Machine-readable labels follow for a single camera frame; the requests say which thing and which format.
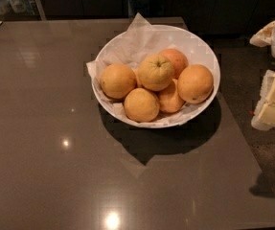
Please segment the back reddish orange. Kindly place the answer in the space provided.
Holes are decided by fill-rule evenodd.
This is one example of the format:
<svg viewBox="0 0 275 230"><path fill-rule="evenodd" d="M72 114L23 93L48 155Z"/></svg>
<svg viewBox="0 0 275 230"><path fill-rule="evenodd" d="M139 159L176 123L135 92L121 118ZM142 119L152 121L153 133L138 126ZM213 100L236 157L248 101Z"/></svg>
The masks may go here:
<svg viewBox="0 0 275 230"><path fill-rule="evenodd" d="M177 49L169 48L160 52L160 55L166 57L174 68L173 77L177 79L182 71L189 65L189 61L186 56Z"/></svg>

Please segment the white bowl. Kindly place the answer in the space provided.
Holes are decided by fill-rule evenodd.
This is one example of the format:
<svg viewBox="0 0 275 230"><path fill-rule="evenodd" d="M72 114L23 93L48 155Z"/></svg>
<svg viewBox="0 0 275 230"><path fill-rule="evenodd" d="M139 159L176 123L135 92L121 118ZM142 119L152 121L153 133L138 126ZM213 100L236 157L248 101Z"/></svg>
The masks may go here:
<svg viewBox="0 0 275 230"><path fill-rule="evenodd" d="M190 64L202 64L206 66L212 72L214 77L214 89L212 91L212 94L203 103L191 104L198 107L198 111L195 113L196 116L198 116L203 110L205 110L209 106L209 104L213 101L215 95L218 92L220 84L220 69L218 60L212 49L197 35L193 35L195 36L195 39L193 39L193 45L190 46L189 49L195 50L195 53L190 52L187 53L185 56L187 57Z"/></svg>

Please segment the white paper liner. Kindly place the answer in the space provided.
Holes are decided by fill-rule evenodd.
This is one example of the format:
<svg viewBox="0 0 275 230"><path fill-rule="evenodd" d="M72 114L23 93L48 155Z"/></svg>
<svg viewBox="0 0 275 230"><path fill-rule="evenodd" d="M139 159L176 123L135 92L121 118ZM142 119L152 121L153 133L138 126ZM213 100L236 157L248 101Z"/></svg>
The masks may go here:
<svg viewBox="0 0 275 230"><path fill-rule="evenodd" d="M99 84L99 76L111 63L123 63L136 69L149 54L174 46L184 55L193 52L195 36L185 29L167 25L152 25L142 15L135 16L124 33L111 39L99 52L97 57L86 64L92 80L94 94L101 106L114 118L135 127L161 128L183 125L196 116L198 107L185 104L174 114L159 114L152 122L137 123L125 114L122 102L106 97Z"/></svg>

